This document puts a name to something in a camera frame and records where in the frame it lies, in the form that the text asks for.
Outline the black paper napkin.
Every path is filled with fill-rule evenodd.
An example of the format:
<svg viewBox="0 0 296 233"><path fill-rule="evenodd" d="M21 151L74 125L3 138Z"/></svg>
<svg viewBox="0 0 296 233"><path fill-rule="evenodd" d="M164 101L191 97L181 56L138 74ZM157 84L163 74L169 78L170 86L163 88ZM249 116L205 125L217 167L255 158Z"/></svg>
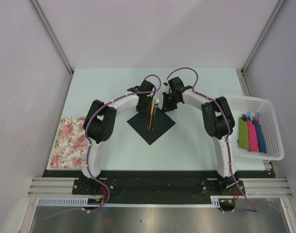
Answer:
<svg viewBox="0 0 296 233"><path fill-rule="evenodd" d="M149 115L137 113L131 117L127 123L149 144L153 144L176 122L173 121L166 113L163 113L159 108L156 109L153 130L148 130Z"/></svg>

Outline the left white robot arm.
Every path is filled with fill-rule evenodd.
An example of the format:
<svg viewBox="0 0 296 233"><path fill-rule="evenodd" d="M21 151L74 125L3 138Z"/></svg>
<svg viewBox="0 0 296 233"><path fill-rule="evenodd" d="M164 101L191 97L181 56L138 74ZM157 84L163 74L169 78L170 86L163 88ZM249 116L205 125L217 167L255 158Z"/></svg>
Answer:
<svg viewBox="0 0 296 233"><path fill-rule="evenodd" d="M85 165L82 174L87 177L83 188L89 194L99 191L105 184L97 179L100 174L101 151L114 130L116 117L130 108L137 108L146 113L151 107L152 99L159 90L144 78L139 86L127 89L126 93L108 102L95 100L92 102L85 118L83 129L87 142Z"/></svg>

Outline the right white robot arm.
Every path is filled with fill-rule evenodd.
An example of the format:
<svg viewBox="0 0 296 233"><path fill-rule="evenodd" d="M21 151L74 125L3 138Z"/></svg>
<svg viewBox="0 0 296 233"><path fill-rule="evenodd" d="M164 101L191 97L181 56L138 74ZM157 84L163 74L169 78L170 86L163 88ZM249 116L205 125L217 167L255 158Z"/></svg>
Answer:
<svg viewBox="0 0 296 233"><path fill-rule="evenodd" d="M234 117L225 97L212 99L185 86L179 77L164 83L167 90L163 92L163 112L177 109L178 103L186 103L202 112L206 133L213 139L217 157L217 185L222 195L229 194L238 181L237 170L231 150L231 134L235 126Z"/></svg>

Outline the gold knife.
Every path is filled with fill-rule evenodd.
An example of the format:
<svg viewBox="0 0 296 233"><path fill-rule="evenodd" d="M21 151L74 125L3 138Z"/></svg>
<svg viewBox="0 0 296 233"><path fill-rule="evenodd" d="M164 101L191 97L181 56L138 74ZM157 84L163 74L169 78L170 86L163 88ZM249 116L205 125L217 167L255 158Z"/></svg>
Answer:
<svg viewBox="0 0 296 233"><path fill-rule="evenodd" d="M149 114L149 118L148 118L148 130L149 131L153 130L154 116L155 116L155 99L152 100L150 114Z"/></svg>

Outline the iridescent rainbow fork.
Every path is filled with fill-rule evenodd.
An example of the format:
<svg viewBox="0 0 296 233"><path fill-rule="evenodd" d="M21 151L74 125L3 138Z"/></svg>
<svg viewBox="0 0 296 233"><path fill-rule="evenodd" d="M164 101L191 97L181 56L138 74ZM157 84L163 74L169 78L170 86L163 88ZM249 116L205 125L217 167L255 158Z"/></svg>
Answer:
<svg viewBox="0 0 296 233"><path fill-rule="evenodd" d="M156 115L156 110L159 106L159 99L155 98L152 102L151 106L151 116L150 116L150 130L153 131L154 128L154 121L155 121L155 115Z"/></svg>

